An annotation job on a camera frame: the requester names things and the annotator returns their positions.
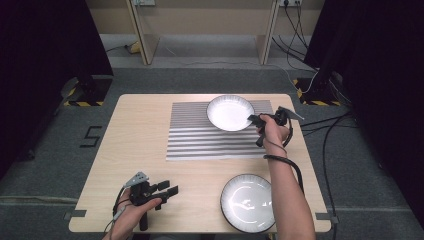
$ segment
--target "power outlet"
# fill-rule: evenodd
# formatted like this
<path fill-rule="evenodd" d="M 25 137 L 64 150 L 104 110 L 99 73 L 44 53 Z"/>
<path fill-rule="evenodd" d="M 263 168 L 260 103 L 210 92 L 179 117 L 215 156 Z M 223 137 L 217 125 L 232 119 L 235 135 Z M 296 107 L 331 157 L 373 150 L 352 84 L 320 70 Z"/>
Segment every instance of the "power outlet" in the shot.
<path fill-rule="evenodd" d="M 287 2 L 289 2 L 289 4 L 287 5 L 287 7 L 302 6 L 302 0 L 287 0 Z M 280 6 L 281 7 L 284 7 L 284 0 L 281 0 Z"/>

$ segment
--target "wooden table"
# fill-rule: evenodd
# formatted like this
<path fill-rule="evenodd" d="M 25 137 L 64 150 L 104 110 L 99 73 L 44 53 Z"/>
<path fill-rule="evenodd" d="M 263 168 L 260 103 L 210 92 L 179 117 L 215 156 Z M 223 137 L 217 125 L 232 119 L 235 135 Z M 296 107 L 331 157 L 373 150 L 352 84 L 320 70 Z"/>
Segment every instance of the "wooden table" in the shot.
<path fill-rule="evenodd" d="M 294 110 L 285 94 L 237 94 L 245 99 L 270 100 L 272 108 Z M 170 116 L 174 102 L 208 102 L 214 94 L 142 94 L 120 97 L 90 174 L 76 206 L 86 210 L 84 217 L 72 217 L 73 232 L 103 232 L 112 218 L 112 206 L 123 186 L 138 171 L 151 183 L 170 180 L 179 194 L 160 211 L 149 212 L 147 232 L 161 233 L 237 233 L 225 220 L 220 208 L 221 191 L 239 174 L 256 174 L 270 181 L 264 159 L 167 161 Z M 315 172 L 298 121 L 287 146 L 290 159 L 303 174 L 306 199 L 314 216 L 315 230 L 326 232 L 328 220 L 317 220 L 316 213 L 327 213 Z M 269 232 L 276 232 L 275 225 Z"/>

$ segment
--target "white bowl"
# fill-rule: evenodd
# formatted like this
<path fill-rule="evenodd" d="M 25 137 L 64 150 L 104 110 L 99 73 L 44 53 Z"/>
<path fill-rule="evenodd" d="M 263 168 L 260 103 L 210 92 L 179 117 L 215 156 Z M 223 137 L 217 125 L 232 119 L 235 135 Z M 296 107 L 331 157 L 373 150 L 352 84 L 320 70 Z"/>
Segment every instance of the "white bowl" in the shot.
<path fill-rule="evenodd" d="M 209 121 L 225 131 L 245 129 L 252 123 L 247 118 L 255 113 L 249 101 L 236 95 L 222 95 L 213 99 L 206 112 Z"/>
<path fill-rule="evenodd" d="M 259 233 L 274 225 L 271 184 L 262 177 L 243 174 L 231 179 L 221 195 L 227 221 L 246 233 Z"/>

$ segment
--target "forearm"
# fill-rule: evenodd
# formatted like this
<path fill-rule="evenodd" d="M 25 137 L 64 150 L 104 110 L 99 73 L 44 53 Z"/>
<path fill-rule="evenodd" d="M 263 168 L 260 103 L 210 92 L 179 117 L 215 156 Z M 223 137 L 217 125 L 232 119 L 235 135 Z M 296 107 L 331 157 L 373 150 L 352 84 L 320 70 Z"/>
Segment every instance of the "forearm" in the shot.
<path fill-rule="evenodd" d="M 287 157 L 285 151 L 275 146 L 268 147 L 267 154 Z M 311 211 L 291 166 L 272 159 L 268 166 L 279 240 L 315 239 Z"/>
<path fill-rule="evenodd" d="M 125 240 L 129 236 L 131 236 L 132 230 L 123 229 L 123 228 L 115 228 L 113 227 L 112 230 L 109 230 L 109 232 L 103 237 L 103 240 Z"/>

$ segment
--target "gray carpet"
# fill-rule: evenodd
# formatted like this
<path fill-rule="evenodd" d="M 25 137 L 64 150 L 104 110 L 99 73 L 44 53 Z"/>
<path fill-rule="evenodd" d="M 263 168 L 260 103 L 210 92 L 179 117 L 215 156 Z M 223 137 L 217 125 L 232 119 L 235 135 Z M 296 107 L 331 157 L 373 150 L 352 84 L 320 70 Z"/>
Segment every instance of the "gray carpet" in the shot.
<path fill-rule="evenodd" d="M 300 104 L 281 70 L 114 69 L 114 80 L 102 107 L 60 107 L 35 148 L 32 161 L 16 162 L 0 182 L 1 196 L 50 196 L 77 199 L 101 143 L 80 148 L 90 126 L 102 137 L 120 95 L 127 93 L 287 93 L 304 123 L 339 116 L 347 107 Z M 310 73 L 291 71 L 291 78 Z M 64 87 L 67 95 L 74 80 Z M 308 126 L 312 129 L 322 123 Z M 354 119 L 340 125 L 355 127 Z M 338 224 L 337 239 L 424 239 L 424 232 L 393 179 L 378 167 L 372 149 L 358 128 L 336 127 L 326 147 L 328 178 Z M 326 129 L 305 136 L 308 150 L 331 211 L 322 167 Z M 75 234 L 64 214 L 73 203 L 9 202 L 0 204 L 1 239 L 100 239 L 101 233 Z M 331 239 L 332 231 L 318 234 Z"/>

